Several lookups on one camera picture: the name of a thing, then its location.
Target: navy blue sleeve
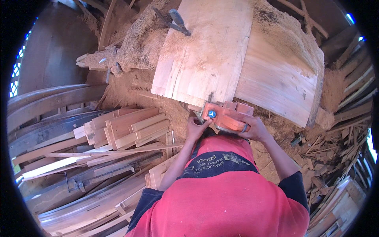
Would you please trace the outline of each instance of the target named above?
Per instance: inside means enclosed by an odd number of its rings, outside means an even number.
[[[156,201],[162,198],[163,193],[163,191],[155,190],[152,188],[146,188],[142,190],[141,198],[138,201],[136,210],[134,211],[132,219],[130,220],[127,232],[136,227],[142,215],[145,214],[145,212],[149,210]]]
[[[303,175],[300,171],[290,177],[283,179],[279,185],[288,198],[291,198],[303,205],[309,212],[307,195],[304,190]]]

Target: person's right hand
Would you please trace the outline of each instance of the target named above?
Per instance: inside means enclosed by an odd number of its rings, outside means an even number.
[[[265,125],[259,117],[243,118],[242,122],[251,126],[248,132],[239,133],[238,135],[254,141],[264,142],[271,137]]]

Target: wall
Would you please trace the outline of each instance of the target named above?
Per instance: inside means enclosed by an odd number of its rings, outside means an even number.
[[[88,69],[76,58],[94,52],[97,37],[80,19],[81,11],[50,2],[38,16],[20,68],[18,94],[84,83]]]

